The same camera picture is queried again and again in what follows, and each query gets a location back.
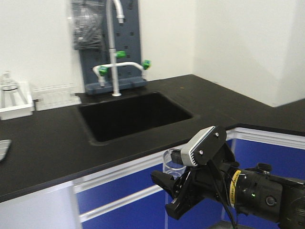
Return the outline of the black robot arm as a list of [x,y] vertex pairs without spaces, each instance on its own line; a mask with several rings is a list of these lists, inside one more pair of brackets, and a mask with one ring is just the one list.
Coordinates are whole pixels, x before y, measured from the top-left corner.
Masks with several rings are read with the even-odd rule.
[[255,215],[275,222],[281,229],[305,226],[305,183],[273,176],[270,166],[240,169],[227,143],[200,144],[193,150],[195,165],[178,178],[153,171],[153,183],[171,197],[167,214],[179,219],[205,198],[233,207],[238,214]]

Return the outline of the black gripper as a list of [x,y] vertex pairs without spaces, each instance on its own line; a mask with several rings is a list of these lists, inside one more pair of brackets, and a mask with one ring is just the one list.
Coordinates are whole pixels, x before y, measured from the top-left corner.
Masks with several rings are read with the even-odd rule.
[[183,175],[176,178],[154,170],[151,179],[166,192],[175,192],[175,197],[168,195],[165,210],[169,217],[180,219],[205,198],[218,201],[225,207],[230,205],[227,177],[231,166],[237,167],[238,163],[225,143],[206,165],[187,166]]

